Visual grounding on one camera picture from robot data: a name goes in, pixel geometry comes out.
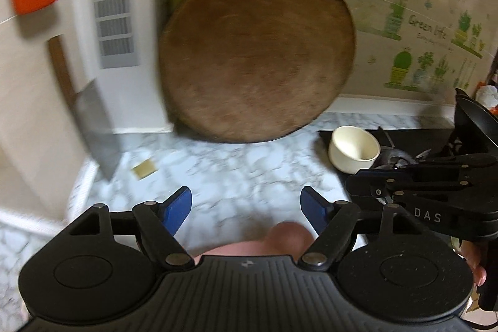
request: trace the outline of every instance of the human hand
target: human hand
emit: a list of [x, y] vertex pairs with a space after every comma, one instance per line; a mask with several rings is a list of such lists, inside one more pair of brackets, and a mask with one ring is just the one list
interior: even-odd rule
[[220, 246], [202, 255], [221, 256], [273, 256], [291, 255], [298, 260], [310, 247], [315, 238], [303, 225], [297, 222], [281, 222], [273, 226], [263, 239], [244, 241]]
[[476, 244], [469, 241], [462, 241], [459, 252], [467, 261], [472, 273], [474, 274], [474, 283], [480, 287], [486, 281], [486, 270], [480, 265], [483, 258], [486, 257], [487, 244]]

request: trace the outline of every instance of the wooden handle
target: wooden handle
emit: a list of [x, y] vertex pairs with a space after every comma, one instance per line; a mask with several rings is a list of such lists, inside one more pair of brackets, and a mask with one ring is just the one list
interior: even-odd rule
[[52, 37], [47, 42], [47, 47], [52, 68], [57, 81], [59, 82], [62, 96], [66, 100], [69, 109], [72, 110], [74, 103], [76, 102], [76, 92], [74, 91], [73, 82], [71, 81], [71, 74], [69, 73], [66, 55], [64, 54], [64, 48], [62, 47], [61, 36]]

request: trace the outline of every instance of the white bowl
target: white bowl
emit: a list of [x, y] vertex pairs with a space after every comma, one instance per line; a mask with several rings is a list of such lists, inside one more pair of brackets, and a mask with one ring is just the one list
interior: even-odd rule
[[340, 171], [354, 175], [369, 169], [380, 154], [377, 139], [361, 128], [344, 126], [335, 129], [329, 145], [329, 159]]

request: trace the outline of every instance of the wall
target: wall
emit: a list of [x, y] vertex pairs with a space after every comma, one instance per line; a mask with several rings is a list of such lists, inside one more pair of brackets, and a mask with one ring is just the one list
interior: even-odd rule
[[163, 0], [130, 0], [138, 66], [102, 69], [93, 0], [74, 2], [84, 65], [88, 75], [96, 78], [116, 133], [171, 130], [157, 77], [156, 4], [162, 5]]
[[58, 0], [25, 16], [15, 16], [10, 0], [0, 0], [0, 155], [7, 162], [0, 178], [11, 182], [2, 185], [2, 192], [11, 191], [0, 194], [0, 208], [62, 220], [86, 151], [48, 59], [45, 43], [59, 34], [64, 35], [79, 91], [87, 76], [72, 0]]
[[343, 96], [444, 104], [454, 87], [472, 93], [485, 79], [498, 45], [498, 0], [345, 1], [358, 35]]

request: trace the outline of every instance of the marble countertop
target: marble countertop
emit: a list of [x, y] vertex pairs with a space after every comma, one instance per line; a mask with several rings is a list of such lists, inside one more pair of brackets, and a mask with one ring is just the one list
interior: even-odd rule
[[[310, 185], [327, 200], [347, 199], [330, 164], [318, 130], [341, 125], [365, 129], [449, 128], [444, 118], [324, 113], [281, 139], [258, 144], [217, 144], [180, 133], [126, 134], [126, 153], [109, 183], [97, 177], [87, 207], [106, 203], [130, 210], [146, 200], [164, 201], [181, 186], [193, 194], [193, 207], [176, 234], [193, 255], [227, 243], [262, 237], [273, 225], [295, 221], [312, 229], [299, 195]], [[151, 159], [157, 171], [139, 180], [132, 169]], [[49, 238], [0, 224], [0, 331], [22, 325], [19, 270]], [[133, 245], [133, 240], [121, 242]]]

